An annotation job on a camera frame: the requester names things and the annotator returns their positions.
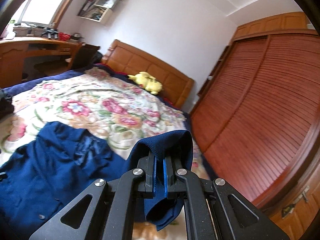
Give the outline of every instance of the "window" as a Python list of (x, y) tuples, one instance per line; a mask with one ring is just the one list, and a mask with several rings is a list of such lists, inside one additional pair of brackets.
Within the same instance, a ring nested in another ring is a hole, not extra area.
[(48, 26), (63, 0), (25, 0), (15, 12), (12, 20), (16, 23)]

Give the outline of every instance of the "wooden desk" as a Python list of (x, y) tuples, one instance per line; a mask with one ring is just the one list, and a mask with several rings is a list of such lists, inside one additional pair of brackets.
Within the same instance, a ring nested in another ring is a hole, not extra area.
[(76, 43), (39, 37), (0, 40), (0, 87), (21, 83), (26, 57), (71, 55), (76, 46)]

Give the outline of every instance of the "yellow plush toy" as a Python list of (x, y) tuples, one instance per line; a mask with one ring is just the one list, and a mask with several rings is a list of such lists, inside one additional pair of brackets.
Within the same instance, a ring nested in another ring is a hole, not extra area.
[(129, 79), (136, 82), (140, 87), (156, 95), (162, 90), (162, 84), (147, 72), (140, 72), (135, 76), (128, 75)]

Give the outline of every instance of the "silver bolt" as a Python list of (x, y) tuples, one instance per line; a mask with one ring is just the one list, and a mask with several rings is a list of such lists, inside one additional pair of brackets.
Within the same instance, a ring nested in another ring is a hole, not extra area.
[(94, 182), (94, 184), (97, 186), (97, 187), (101, 187), (105, 184), (105, 181), (104, 179), (96, 179), (96, 181)]
[(185, 169), (178, 169), (178, 170), (177, 170), (177, 173), (178, 173), (179, 175), (186, 175), (186, 174), (187, 174), (187, 170), (185, 170)]
[(224, 179), (219, 178), (215, 180), (215, 183), (219, 186), (223, 186), (226, 183), (226, 181)]
[(134, 175), (140, 175), (141, 173), (143, 173), (143, 170), (142, 170), (142, 169), (134, 169), (134, 170), (133, 170), (133, 174), (134, 174)]

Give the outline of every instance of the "headboard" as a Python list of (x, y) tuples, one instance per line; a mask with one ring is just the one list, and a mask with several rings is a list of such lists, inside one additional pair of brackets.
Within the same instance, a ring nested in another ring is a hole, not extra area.
[(175, 107), (181, 107), (187, 99), (194, 80), (164, 61), (119, 40), (114, 40), (103, 57), (103, 63), (117, 72), (135, 75), (146, 71), (162, 83), (159, 95), (167, 98)]

